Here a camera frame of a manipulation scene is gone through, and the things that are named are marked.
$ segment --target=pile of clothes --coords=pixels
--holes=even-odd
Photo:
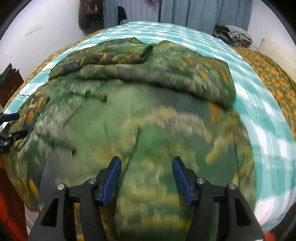
[[[249,47],[252,36],[245,30],[234,25],[216,26],[214,37],[221,39],[224,43],[235,47]]]

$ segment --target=green quilt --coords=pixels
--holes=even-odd
[[[50,79],[4,129],[26,124],[31,131],[2,155],[29,208],[42,207],[59,183],[96,176],[113,156],[123,165],[119,189],[101,211],[110,240],[185,240],[193,209],[178,195],[175,156],[212,184],[236,183],[254,208],[254,157],[232,108],[236,93],[225,62],[168,41],[121,39],[69,54]],[[215,206],[212,240],[217,215]]]

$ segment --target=orange cloth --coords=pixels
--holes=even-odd
[[[266,241],[276,241],[276,236],[272,232],[263,232]]]
[[[28,238],[25,206],[18,196],[0,157],[0,221],[14,241],[26,241]]]

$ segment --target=mattress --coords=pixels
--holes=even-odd
[[[228,64],[237,92],[234,108],[247,128],[255,158],[258,190],[254,212],[264,230],[276,226],[296,197],[294,138],[280,107],[256,72],[236,51],[211,35],[154,22],[130,22],[96,33],[60,54],[56,53],[54,59],[45,60],[9,101],[4,112],[16,112],[38,87],[48,81],[51,69],[69,53],[103,41],[132,37],[144,43],[168,40]]]

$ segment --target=black clamp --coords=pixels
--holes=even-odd
[[[118,184],[121,160],[113,157],[96,178],[67,187],[59,184],[39,214],[28,241],[76,241],[74,203],[80,203],[85,241],[107,241],[98,206],[110,201]]]
[[[4,122],[16,121],[20,117],[19,113],[4,114],[0,113],[0,125]],[[16,131],[11,134],[0,133],[0,153],[9,153],[14,141],[25,138],[28,135],[26,130]]]
[[[213,221],[213,204],[219,203],[217,241],[264,241],[263,231],[239,188],[210,184],[185,167],[180,157],[173,159],[178,192],[189,207],[195,206],[186,241],[208,241]]]

